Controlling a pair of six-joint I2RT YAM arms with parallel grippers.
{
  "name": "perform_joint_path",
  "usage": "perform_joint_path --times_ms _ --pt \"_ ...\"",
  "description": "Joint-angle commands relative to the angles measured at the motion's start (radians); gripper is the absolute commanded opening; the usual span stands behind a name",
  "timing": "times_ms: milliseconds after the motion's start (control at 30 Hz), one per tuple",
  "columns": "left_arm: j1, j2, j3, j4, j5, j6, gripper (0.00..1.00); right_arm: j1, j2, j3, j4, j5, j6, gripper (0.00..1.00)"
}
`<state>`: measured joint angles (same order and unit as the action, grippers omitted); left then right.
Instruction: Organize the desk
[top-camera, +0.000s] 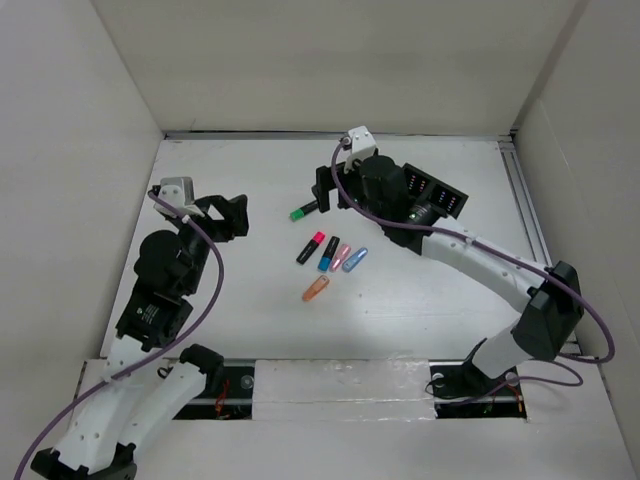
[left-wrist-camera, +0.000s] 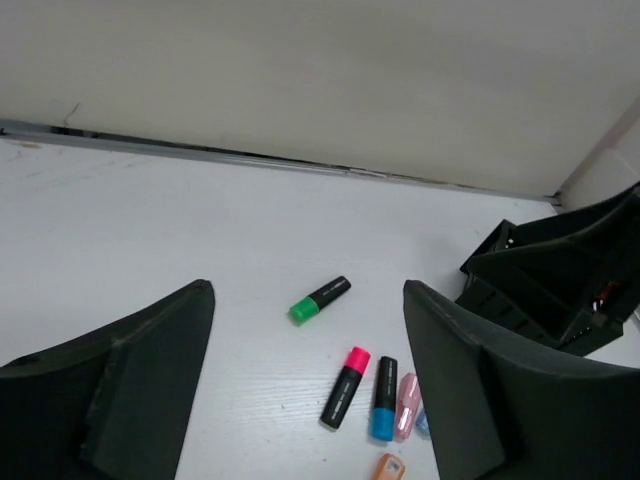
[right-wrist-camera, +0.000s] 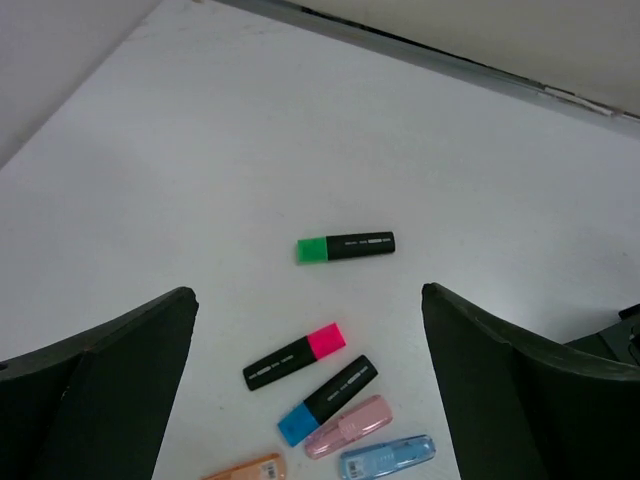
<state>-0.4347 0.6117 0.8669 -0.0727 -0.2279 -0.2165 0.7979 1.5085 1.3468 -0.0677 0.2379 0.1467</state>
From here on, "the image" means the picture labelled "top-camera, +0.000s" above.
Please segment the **green cap black highlighter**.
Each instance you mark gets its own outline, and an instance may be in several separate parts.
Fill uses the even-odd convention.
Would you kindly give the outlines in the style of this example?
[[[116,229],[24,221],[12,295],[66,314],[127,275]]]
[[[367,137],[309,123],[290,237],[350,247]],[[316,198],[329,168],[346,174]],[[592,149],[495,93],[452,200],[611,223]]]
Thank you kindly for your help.
[[[296,222],[306,217],[307,215],[313,213],[319,208],[319,204],[317,200],[311,201],[302,205],[301,207],[295,209],[289,214],[289,218],[292,222]]]

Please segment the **pink cap black highlighter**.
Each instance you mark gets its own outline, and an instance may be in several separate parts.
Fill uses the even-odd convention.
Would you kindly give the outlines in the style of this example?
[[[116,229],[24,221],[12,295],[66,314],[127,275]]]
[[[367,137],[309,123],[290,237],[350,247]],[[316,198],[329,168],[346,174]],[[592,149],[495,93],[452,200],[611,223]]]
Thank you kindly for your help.
[[[313,253],[319,248],[319,246],[322,244],[325,238],[326,238],[326,235],[323,232],[321,231],[316,232],[314,236],[309,240],[309,242],[305,245],[305,247],[302,249],[302,251],[299,253],[299,255],[296,257],[296,262],[299,265],[304,265],[309,260],[309,258],[313,255]]]

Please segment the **pink translucent marker cap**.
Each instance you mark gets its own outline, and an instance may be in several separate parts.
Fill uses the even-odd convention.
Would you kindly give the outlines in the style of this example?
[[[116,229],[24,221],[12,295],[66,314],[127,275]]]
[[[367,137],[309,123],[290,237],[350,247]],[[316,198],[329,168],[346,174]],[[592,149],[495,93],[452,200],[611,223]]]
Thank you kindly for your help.
[[[351,247],[348,244],[340,245],[329,265],[329,271],[337,271],[343,262],[349,257],[350,252]]]

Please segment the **blue cap black highlighter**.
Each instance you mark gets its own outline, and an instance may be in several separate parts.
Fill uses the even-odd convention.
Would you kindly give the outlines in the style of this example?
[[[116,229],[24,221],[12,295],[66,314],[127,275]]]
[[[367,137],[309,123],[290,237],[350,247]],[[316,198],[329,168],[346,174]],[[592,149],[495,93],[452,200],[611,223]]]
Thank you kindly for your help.
[[[340,244],[340,238],[337,236],[332,236],[321,256],[321,259],[318,264],[318,270],[321,272],[327,272],[331,261],[334,258],[334,255],[337,251],[337,248]]]

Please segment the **blue translucent marker cap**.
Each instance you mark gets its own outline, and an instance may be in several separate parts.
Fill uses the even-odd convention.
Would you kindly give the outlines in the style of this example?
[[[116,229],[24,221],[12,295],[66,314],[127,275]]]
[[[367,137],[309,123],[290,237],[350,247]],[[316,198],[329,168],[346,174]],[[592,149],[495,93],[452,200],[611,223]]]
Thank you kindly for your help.
[[[342,270],[347,273],[351,272],[367,256],[367,254],[368,249],[366,247],[358,249],[343,262]]]

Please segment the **orange translucent marker cap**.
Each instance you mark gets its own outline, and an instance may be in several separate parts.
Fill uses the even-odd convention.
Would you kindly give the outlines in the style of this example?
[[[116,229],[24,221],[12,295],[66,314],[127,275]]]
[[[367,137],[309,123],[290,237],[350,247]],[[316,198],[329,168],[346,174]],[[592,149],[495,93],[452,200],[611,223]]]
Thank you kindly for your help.
[[[318,294],[323,292],[330,283],[330,279],[326,275],[320,275],[303,293],[302,300],[309,302]]]

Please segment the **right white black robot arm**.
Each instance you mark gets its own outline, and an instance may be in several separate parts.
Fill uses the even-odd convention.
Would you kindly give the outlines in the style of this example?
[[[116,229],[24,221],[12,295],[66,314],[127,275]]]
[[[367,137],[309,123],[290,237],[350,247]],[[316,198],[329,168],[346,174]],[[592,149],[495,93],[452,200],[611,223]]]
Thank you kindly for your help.
[[[553,362],[560,356],[584,315],[571,265],[528,263],[484,243],[457,219],[467,194],[378,152],[317,168],[311,191],[321,212],[330,208],[331,190],[338,192],[339,208],[357,206],[392,243],[459,271],[519,314],[500,332],[480,340],[460,364],[431,380],[427,392],[443,400],[489,395],[518,365]]]

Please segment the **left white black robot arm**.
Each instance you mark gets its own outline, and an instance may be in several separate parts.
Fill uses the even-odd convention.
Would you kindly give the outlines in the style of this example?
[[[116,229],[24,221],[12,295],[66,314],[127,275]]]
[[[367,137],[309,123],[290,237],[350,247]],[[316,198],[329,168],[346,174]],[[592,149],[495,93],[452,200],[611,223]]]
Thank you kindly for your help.
[[[222,387],[224,358],[204,346],[185,348],[149,395],[159,360],[194,330],[186,323],[188,297],[199,286],[217,244],[249,230],[248,199],[219,195],[193,199],[155,186],[148,195],[172,224],[148,235],[134,265],[137,280],[116,325],[98,384],[66,407],[80,406],[67,433],[51,448],[32,445],[21,465],[45,479],[132,479],[136,462],[171,420],[198,395]]]

